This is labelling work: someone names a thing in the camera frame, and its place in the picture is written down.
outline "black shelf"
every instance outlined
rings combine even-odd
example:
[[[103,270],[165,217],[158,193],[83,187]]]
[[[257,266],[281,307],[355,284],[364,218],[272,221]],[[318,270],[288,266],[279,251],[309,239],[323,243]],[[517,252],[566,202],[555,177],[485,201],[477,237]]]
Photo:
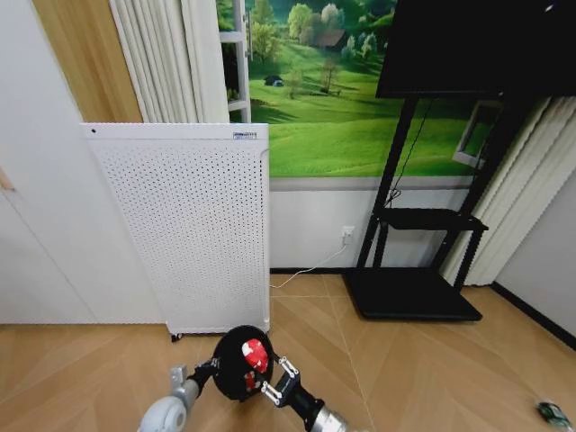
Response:
[[[448,209],[380,209],[376,212],[380,223],[388,223],[396,230],[457,230],[485,231],[488,228],[471,215]]]
[[[457,289],[430,268],[355,268],[343,276],[358,313],[369,320],[482,318]]]

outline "television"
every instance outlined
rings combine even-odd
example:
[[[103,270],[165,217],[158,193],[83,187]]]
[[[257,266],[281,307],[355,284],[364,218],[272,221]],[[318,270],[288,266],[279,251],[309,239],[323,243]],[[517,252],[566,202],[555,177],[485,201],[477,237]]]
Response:
[[[576,0],[399,0],[377,97],[576,95]]]

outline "black tv stand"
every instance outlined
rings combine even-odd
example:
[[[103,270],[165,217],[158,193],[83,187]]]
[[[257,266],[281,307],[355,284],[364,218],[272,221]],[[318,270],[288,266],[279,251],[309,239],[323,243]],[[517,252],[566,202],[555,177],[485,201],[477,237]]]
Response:
[[[482,233],[487,229],[472,216],[447,209],[381,209],[380,234],[373,268],[356,268],[344,274],[356,308],[368,319],[479,320],[482,315],[460,290]],[[396,230],[470,230],[469,247],[454,286],[438,268],[380,267],[389,227]]]
[[[360,256],[356,268],[343,274],[344,280],[356,309],[367,319],[479,320],[482,315],[460,294],[482,233],[488,229],[472,216],[472,211],[532,108],[533,99],[504,103],[490,136],[488,156],[459,211],[385,208],[417,102],[414,95],[404,100]],[[381,267],[390,227],[396,230],[445,230],[444,241],[431,266]],[[366,268],[377,230],[373,266]],[[458,234],[463,231],[471,231],[472,235],[454,285],[450,285],[440,274],[440,268]]]

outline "black baseboard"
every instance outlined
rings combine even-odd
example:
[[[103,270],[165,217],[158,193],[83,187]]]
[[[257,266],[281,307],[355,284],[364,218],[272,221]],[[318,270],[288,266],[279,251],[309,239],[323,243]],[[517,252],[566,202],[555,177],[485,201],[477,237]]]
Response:
[[[568,347],[576,351],[576,337],[573,334],[569,333],[568,331],[560,327],[554,321],[546,317],[543,313],[534,309],[532,306],[530,306],[528,303],[520,299],[513,292],[510,292],[509,290],[504,288],[498,282],[494,282],[492,284],[492,290],[500,294],[514,306],[523,311],[528,317],[536,321],[550,333],[559,338],[564,344],[566,344]]]
[[[352,267],[318,267],[306,273],[310,275],[341,275],[350,268]],[[270,273],[272,275],[293,275],[294,273],[301,272],[302,270],[306,270],[306,268],[276,267],[271,268]]]

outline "floor molding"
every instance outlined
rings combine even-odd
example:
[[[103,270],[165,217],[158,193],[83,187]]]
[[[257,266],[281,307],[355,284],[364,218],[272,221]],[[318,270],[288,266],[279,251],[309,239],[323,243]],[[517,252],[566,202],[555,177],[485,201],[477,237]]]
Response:
[[[492,290],[494,290],[496,293],[498,293],[499,295],[504,297],[506,300],[508,300],[514,306],[519,308],[528,317],[530,317],[532,320],[536,321],[538,324],[540,324],[542,327],[544,327],[550,333],[555,335],[557,338],[559,338],[568,347],[570,347],[576,351],[576,337],[573,334],[571,334],[570,332],[568,332],[564,328],[560,327],[554,321],[552,321],[551,319],[546,317],[542,312],[534,309],[532,306],[530,306],[528,303],[526,303],[525,301],[520,299],[513,292],[504,288],[498,282],[494,282],[492,284]]]

